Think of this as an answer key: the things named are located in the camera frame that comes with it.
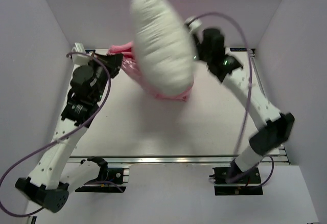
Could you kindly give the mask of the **white pillow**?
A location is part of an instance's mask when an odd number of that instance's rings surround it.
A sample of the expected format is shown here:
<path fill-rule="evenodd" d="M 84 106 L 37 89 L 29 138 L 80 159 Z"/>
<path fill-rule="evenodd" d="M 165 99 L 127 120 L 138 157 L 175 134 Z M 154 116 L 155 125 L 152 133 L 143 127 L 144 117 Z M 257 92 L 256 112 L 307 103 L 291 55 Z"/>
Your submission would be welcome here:
<path fill-rule="evenodd" d="M 133 51 L 145 81 L 158 93 L 178 96 L 194 82 L 196 50 L 167 0 L 131 0 Z"/>

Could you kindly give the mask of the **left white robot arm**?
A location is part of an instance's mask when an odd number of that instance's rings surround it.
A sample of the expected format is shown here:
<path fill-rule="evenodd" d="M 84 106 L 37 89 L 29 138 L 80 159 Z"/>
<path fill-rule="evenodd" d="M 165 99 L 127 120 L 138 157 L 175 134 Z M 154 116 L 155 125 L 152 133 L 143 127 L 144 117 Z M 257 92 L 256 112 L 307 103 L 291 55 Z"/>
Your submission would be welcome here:
<path fill-rule="evenodd" d="M 63 175 L 64 167 L 80 139 L 108 99 L 111 80 L 120 71 L 122 54 L 109 56 L 72 52 L 70 58 L 85 57 L 76 64 L 53 141 L 44 151 L 36 167 L 15 188 L 28 200 L 53 213 L 67 202 L 69 195 L 87 183 L 101 184 L 108 180 L 108 164 L 98 156 L 82 161 L 81 166 Z"/>

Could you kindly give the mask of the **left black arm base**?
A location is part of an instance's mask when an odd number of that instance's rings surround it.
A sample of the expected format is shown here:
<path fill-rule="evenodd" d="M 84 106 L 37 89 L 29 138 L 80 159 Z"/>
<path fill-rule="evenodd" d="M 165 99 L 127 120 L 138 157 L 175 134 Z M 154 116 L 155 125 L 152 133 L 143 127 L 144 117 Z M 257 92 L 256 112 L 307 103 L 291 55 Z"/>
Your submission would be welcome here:
<path fill-rule="evenodd" d="M 126 184 L 129 180 L 129 168 L 119 168 L 109 166 L 108 163 L 100 157 L 92 156 L 80 161 L 80 165 L 85 162 L 94 162 L 100 166 L 99 175 L 96 179 L 89 180 L 75 192 L 87 193 L 124 193 Z"/>

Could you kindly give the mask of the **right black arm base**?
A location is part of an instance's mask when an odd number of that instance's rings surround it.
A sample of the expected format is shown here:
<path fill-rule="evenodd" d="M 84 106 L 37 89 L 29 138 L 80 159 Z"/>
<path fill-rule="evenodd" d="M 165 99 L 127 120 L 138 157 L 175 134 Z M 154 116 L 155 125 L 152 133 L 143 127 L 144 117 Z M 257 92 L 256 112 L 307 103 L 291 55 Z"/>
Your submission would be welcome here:
<path fill-rule="evenodd" d="M 215 167 L 213 173 L 208 177 L 214 185 L 215 196 L 263 195 L 262 180 L 257 168 L 231 182 L 227 181 L 228 169 L 227 167 Z"/>

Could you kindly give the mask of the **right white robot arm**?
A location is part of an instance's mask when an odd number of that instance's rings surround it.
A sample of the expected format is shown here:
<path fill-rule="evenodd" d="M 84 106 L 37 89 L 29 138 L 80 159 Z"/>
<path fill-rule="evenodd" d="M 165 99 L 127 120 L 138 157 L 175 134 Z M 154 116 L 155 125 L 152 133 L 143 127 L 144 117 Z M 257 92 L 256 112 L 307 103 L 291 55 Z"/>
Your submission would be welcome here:
<path fill-rule="evenodd" d="M 241 61 L 225 52 L 224 36 L 217 28 L 206 28 L 199 39 L 191 32 L 198 58 L 209 72 L 229 89 L 251 117 L 257 132 L 249 139 L 246 149 L 237 154 L 227 171 L 226 183 L 241 183 L 272 150 L 288 141 L 295 118 L 276 108 L 253 82 L 252 69 L 245 70 Z"/>

